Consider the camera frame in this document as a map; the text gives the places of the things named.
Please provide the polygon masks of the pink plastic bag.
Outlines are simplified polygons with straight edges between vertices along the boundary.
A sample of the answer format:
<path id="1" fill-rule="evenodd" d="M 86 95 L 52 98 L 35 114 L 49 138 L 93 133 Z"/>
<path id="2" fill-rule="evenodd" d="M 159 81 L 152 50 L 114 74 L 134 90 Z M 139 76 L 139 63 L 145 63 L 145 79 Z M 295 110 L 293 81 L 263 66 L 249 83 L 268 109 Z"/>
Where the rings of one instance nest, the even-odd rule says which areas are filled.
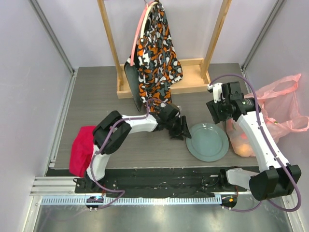
<path id="1" fill-rule="evenodd" d="M 291 132 L 305 132 L 309 129 L 309 117 L 301 115 L 296 96 L 301 74 L 283 77 L 256 91 L 266 126 L 277 143 Z M 232 147 L 249 144 L 242 128 L 232 119 L 226 123 L 226 133 Z"/>

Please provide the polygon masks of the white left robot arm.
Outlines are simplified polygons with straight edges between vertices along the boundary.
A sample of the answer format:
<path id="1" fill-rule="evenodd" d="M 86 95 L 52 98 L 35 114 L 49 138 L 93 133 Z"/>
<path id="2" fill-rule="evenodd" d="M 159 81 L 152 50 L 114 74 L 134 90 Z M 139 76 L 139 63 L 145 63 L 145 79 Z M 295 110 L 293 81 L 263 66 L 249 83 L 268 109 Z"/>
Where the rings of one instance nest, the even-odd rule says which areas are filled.
<path id="1" fill-rule="evenodd" d="M 180 107 L 170 103 L 157 113 L 141 116 L 126 116 L 112 111 L 93 130 L 93 155 L 86 170 L 89 177 L 86 187 L 93 193 L 102 189 L 105 170 L 111 154 L 116 152 L 128 135 L 138 132 L 168 130 L 170 138 L 183 140 L 192 138 L 186 116 Z"/>

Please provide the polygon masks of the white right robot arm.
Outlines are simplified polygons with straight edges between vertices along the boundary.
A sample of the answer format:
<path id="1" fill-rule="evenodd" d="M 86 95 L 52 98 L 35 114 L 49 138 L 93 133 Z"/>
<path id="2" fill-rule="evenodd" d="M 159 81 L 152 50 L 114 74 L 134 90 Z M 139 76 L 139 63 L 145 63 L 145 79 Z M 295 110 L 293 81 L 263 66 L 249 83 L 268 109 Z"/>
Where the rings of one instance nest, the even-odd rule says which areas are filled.
<path id="1" fill-rule="evenodd" d="M 297 182 L 301 177 L 298 165 L 291 165 L 280 152 L 268 131 L 256 96 L 245 98 L 239 82 L 209 84 L 208 92 L 213 99 L 207 103 L 214 123 L 233 119 L 247 136 L 256 156 L 259 172 L 242 168 L 229 169 L 218 178 L 224 191 L 235 185 L 251 191 L 258 201 L 287 196 L 296 192 L 300 199 Z"/>

